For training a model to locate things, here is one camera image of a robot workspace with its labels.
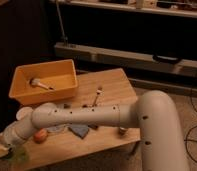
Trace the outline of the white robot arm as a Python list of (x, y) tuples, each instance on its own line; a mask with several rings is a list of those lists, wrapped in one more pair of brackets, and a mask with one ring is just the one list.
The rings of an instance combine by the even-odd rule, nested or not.
[(24, 117), (0, 134), (0, 158), (42, 128), (98, 125), (140, 129), (143, 171), (190, 171), (179, 114), (174, 101), (162, 91), (148, 91), (132, 104), (63, 109), (44, 103), (20, 111)]

